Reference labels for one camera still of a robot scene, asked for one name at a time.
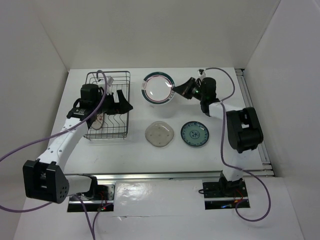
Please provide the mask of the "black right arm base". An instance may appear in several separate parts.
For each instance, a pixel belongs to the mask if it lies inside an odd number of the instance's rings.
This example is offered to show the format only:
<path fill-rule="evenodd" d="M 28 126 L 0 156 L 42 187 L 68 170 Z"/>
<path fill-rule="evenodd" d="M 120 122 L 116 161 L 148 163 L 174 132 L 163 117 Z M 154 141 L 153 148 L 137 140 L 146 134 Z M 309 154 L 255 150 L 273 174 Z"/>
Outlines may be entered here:
<path fill-rule="evenodd" d="M 243 178 L 228 181 L 221 172 L 218 182 L 203 182 L 199 194 L 205 198 L 241 198 L 248 196 L 246 184 Z"/>

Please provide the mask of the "orange sunburst white plate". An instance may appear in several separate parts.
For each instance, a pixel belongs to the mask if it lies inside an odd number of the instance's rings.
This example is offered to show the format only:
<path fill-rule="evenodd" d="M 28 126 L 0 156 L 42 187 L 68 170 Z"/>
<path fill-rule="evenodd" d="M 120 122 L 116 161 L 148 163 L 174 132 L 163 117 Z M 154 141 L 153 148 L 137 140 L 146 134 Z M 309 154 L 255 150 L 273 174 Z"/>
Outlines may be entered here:
<path fill-rule="evenodd" d="M 91 128 L 93 130 L 100 130 L 105 122 L 105 115 L 103 113 L 100 113 L 97 115 L 96 120 L 92 123 Z"/>

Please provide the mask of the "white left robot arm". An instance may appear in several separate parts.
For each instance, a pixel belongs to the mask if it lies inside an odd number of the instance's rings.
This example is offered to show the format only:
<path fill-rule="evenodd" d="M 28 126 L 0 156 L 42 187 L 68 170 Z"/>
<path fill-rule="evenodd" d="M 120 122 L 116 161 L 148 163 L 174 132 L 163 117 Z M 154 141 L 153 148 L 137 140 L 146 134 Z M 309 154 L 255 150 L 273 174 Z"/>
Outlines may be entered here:
<path fill-rule="evenodd" d="M 25 194 L 28 198 L 60 204 L 66 197 L 82 194 L 92 200 L 99 193 L 98 180 L 89 174 L 67 177 L 66 163 L 80 139 L 99 114 L 123 115 L 133 109 L 121 89 L 108 93 L 97 84 L 84 84 L 66 116 L 64 126 L 50 146 L 36 159 L 22 167 Z"/>

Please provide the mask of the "green red rimmed white plate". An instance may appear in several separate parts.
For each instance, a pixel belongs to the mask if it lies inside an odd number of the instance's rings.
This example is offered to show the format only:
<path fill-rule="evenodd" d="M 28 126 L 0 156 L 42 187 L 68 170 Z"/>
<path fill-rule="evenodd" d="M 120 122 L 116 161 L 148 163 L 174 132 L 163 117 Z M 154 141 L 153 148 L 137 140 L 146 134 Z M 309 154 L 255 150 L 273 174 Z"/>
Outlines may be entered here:
<path fill-rule="evenodd" d="M 167 73 L 156 71 L 149 73 L 142 81 L 141 94 L 153 105 L 164 105 L 170 102 L 175 95 L 175 82 Z"/>

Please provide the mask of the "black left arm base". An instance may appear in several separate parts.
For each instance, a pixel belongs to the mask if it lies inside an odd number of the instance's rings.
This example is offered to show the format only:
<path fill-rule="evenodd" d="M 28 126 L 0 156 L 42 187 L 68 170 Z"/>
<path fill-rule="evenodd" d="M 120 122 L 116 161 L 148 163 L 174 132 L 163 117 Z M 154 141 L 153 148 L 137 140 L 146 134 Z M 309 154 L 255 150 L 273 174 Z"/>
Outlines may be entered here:
<path fill-rule="evenodd" d="M 113 201 L 115 196 L 114 184 L 100 184 L 95 176 L 90 175 L 91 179 L 90 188 L 87 192 L 83 192 L 82 195 L 89 200 L 95 200 L 102 197 L 104 200 Z"/>

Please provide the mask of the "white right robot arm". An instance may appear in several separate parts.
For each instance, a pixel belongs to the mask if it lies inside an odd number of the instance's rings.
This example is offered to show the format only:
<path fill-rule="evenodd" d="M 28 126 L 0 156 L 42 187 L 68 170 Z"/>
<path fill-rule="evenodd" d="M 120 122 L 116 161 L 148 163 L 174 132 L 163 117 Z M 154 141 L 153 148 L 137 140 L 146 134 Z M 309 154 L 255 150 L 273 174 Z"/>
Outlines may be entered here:
<path fill-rule="evenodd" d="M 191 77 L 187 82 L 172 89 L 175 93 L 190 100 L 195 98 L 200 102 L 201 111 L 214 117 L 220 111 L 222 119 L 222 133 L 220 142 L 220 157 L 223 163 L 221 173 L 222 181 L 218 190 L 223 196 L 230 196 L 236 189 L 236 184 L 243 178 L 243 173 L 252 175 L 246 170 L 245 152 L 255 150 L 264 140 L 262 128 L 253 107 L 239 110 L 227 110 L 224 101 L 217 97 L 217 82 L 212 77 L 195 79 Z M 236 157 L 226 161 L 224 156 L 224 143 L 228 140 L 230 147 L 236 152 Z"/>

